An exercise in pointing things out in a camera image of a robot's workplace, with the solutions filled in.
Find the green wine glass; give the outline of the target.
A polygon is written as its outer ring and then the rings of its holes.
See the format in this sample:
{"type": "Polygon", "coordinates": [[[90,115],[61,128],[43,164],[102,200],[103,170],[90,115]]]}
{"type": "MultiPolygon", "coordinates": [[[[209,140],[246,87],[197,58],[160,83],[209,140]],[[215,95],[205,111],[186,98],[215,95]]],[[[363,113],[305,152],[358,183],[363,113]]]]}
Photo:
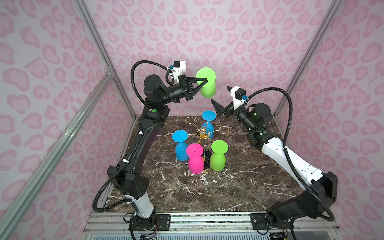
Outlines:
{"type": "Polygon", "coordinates": [[[216,140],[212,143],[213,154],[210,158],[210,167],[214,171],[221,171],[226,165],[225,153],[228,151],[228,144],[222,140],[216,140]]]}
{"type": "Polygon", "coordinates": [[[213,69],[204,67],[198,70],[196,74],[197,78],[207,79],[207,82],[203,85],[200,93],[204,98],[212,98],[217,91],[216,85],[216,73],[213,69]]]}

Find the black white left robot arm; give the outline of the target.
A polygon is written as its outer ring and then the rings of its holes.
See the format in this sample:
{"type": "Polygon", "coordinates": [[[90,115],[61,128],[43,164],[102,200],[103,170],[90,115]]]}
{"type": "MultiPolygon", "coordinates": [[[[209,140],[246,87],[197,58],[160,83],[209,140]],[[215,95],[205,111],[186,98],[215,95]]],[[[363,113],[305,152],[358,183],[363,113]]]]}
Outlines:
{"type": "Polygon", "coordinates": [[[166,87],[158,75],[150,75],[144,80],[145,105],[138,120],[138,134],[134,138],[133,146],[118,162],[117,166],[110,166],[107,170],[108,183],[116,187],[125,199],[113,204],[116,207],[123,203],[131,204],[135,213],[133,224],[145,230],[151,230],[156,225],[156,211],[151,203],[147,189],[149,179],[142,176],[146,156],[163,128],[170,109],[171,102],[180,99],[191,100],[206,84],[206,78],[192,78],[185,75],[177,84],[166,87]]]}

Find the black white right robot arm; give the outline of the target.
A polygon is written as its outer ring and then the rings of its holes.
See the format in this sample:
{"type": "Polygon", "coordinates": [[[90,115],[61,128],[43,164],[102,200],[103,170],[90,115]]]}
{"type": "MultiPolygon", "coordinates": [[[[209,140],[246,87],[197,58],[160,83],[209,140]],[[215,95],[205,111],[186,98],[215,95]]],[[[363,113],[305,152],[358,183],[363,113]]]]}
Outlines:
{"type": "Polygon", "coordinates": [[[238,86],[227,87],[227,90],[233,97],[233,101],[226,107],[211,100],[216,114],[226,118],[234,116],[246,129],[249,144],[278,163],[304,189],[300,195],[269,207],[265,216],[266,225],[275,229],[287,220],[293,222],[303,217],[322,218],[334,222],[336,218],[330,207],[337,200],[337,176],[332,172],[324,173],[312,166],[287,145],[293,118],[293,103],[290,95],[277,87],[264,88],[250,96],[246,96],[246,91],[238,86]],[[289,104],[289,119],[283,139],[278,138],[268,129],[267,124],[273,117],[268,105],[255,104],[251,111],[247,108],[249,100],[269,91],[283,94],[289,104]]]}

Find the blue wine glass rear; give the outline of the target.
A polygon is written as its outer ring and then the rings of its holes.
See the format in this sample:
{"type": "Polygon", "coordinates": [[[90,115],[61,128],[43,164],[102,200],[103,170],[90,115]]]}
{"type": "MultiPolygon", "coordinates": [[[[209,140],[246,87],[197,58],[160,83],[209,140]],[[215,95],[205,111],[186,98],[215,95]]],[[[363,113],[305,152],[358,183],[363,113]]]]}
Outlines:
{"type": "Polygon", "coordinates": [[[205,111],[202,114],[202,118],[206,121],[202,128],[205,130],[206,135],[209,139],[212,139],[214,136],[214,126],[211,121],[215,120],[217,117],[216,113],[213,111],[205,111]]]}

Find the blue wine glass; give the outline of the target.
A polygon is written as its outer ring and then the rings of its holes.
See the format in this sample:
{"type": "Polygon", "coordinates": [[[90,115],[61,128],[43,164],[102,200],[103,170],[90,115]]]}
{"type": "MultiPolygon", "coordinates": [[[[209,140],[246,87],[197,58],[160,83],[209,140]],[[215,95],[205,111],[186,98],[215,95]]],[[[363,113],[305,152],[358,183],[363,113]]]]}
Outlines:
{"type": "Polygon", "coordinates": [[[215,120],[217,117],[216,113],[213,111],[205,111],[202,114],[202,118],[206,121],[202,128],[205,130],[206,135],[209,139],[212,139],[214,136],[214,126],[211,121],[215,120]]]}
{"type": "Polygon", "coordinates": [[[188,134],[184,130],[177,130],[172,135],[173,141],[177,143],[175,147],[176,158],[182,162],[189,159],[189,156],[187,155],[188,144],[185,142],[187,138],[188,134]]]}

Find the blue wine glass front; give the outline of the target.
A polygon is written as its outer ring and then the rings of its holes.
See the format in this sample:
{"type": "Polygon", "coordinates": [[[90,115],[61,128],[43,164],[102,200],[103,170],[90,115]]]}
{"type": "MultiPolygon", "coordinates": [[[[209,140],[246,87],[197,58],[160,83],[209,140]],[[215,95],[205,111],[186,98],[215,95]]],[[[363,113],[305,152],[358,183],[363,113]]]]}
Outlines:
{"type": "Polygon", "coordinates": [[[175,147],[176,158],[182,162],[189,159],[189,156],[187,155],[188,144],[185,142],[187,138],[188,134],[184,130],[177,130],[172,135],[173,141],[177,143],[175,147]]]}

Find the pink wine glass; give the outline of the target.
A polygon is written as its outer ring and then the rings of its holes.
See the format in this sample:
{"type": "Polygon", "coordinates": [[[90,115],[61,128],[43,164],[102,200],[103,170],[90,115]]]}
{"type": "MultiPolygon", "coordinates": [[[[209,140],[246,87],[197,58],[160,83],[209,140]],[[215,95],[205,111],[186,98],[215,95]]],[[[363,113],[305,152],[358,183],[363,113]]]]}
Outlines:
{"type": "Polygon", "coordinates": [[[193,174],[200,174],[204,170],[203,147],[200,144],[191,144],[187,147],[186,153],[189,157],[190,171],[193,174]]]}

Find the aluminium frame rail left wall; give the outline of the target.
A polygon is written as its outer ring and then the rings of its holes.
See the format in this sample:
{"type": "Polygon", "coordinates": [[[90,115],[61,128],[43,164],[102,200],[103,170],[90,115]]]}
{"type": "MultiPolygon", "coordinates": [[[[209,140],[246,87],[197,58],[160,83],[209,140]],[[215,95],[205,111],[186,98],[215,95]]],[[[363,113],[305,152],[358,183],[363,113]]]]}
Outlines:
{"type": "Polygon", "coordinates": [[[3,218],[1,219],[1,239],[7,240],[33,203],[37,194],[48,180],[58,162],[64,156],[75,136],[86,122],[95,105],[98,103],[104,91],[113,82],[114,75],[106,74],[96,89],[92,92],[84,105],[80,108],[73,120],[70,122],[61,137],[56,141],[50,152],[43,159],[40,166],[24,185],[17,198],[12,202],[3,218]]]}

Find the aluminium frame corner post left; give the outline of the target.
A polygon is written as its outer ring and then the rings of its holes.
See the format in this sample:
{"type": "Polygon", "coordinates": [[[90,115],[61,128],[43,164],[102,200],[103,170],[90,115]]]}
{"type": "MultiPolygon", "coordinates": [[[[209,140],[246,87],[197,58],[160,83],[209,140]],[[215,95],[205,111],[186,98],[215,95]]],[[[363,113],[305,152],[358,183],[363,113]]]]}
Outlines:
{"type": "Polygon", "coordinates": [[[83,19],[86,28],[88,29],[88,32],[90,33],[94,43],[95,47],[98,50],[98,53],[100,54],[101,58],[103,59],[107,69],[108,73],[112,75],[112,79],[115,83],[115,85],[118,88],[118,92],[123,98],[123,102],[126,105],[126,107],[129,110],[130,116],[135,120],[136,119],[136,114],[131,106],[131,103],[128,99],[128,95],[124,90],[124,87],[120,81],[120,78],[117,75],[117,72],[115,70],[115,67],[113,63],[111,62],[111,58],[109,57],[106,47],[102,41],[102,38],[96,28],[96,25],[92,19],[91,13],[87,7],[87,4],[83,0],[74,0],[74,4],[76,5],[79,14],[81,15],[81,18],[83,19]]]}

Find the aluminium frame corner post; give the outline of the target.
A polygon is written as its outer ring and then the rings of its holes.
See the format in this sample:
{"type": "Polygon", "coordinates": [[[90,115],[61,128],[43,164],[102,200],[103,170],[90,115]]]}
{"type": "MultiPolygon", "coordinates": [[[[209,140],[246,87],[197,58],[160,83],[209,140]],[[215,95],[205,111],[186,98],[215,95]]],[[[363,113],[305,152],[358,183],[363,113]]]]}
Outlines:
{"type": "Polygon", "coordinates": [[[303,59],[300,61],[300,64],[298,65],[298,68],[295,74],[293,75],[290,83],[288,84],[288,87],[287,87],[288,94],[291,94],[294,91],[303,72],[305,71],[312,56],[314,55],[317,47],[321,43],[322,38],[327,33],[327,30],[330,28],[332,22],[334,21],[335,17],[338,15],[338,11],[340,10],[343,4],[344,4],[344,1],[342,0],[333,0],[331,2],[331,5],[325,14],[325,17],[323,18],[320,26],[318,27],[313,39],[310,41],[309,47],[306,50],[303,56],[303,59]]]}
{"type": "Polygon", "coordinates": [[[74,4],[76,5],[79,14],[81,15],[81,18],[83,19],[86,28],[88,29],[88,32],[90,33],[94,43],[95,47],[98,50],[98,53],[100,54],[101,58],[103,59],[107,69],[108,73],[112,75],[112,79],[115,83],[115,85],[118,88],[118,92],[123,98],[123,102],[126,105],[126,107],[129,110],[130,116],[135,120],[136,119],[136,114],[131,106],[131,103],[128,99],[128,95],[124,90],[124,87],[120,81],[120,78],[117,75],[117,72],[115,70],[115,67],[113,63],[111,62],[111,58],[109,57],[106,47],[102,41],[102,38],[96,28],[96,25],[92,19],[91,13],[87,7],[87,4],[83,0],[74,0],[74,4]]]}

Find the aluminium frame corner post right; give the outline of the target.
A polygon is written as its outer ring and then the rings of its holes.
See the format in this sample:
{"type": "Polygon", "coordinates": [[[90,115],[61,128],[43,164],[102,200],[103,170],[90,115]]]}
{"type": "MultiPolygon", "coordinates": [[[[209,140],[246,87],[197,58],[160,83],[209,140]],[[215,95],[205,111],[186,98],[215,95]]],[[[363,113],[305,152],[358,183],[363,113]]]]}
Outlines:
{"type": "Polygon", "coordinates": [[[338,11],[340,10],[343,4],[344,4],[344,1],[342,0],[333,0],[331,2],[331,5],[325,14],[325,17],[323,18],[320,26],[318,27],[313,39],[310,41],[309,47],[306,50],[303,56],[303,59],[300,61],[300,64],[298,65],[298,68],[295,74],[293,75],[290,83],[288,84],[288,87],[287,87],[288,94],[291,94],[294,91],[303,72],[305,71],[312,56],[314,55],[317,47],[321,43],[322,38],[327,33],[327,30],[330,28],[332,22],[334,21],[335,17],[338,15],[338,11]]]}

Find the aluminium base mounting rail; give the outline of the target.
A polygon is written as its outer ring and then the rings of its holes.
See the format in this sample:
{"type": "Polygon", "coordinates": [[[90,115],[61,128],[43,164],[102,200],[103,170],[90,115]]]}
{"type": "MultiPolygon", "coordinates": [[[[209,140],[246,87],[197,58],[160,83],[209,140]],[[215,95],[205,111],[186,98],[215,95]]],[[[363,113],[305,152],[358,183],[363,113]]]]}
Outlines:
{"type": "Polygon", "coordinates": [[[160,213],[160,225],[145,232],[129,230],[130,215],[124,213],[91,214],[82,240],[292,240],[290,220],[269,229],[264,212],[160,213]]]}

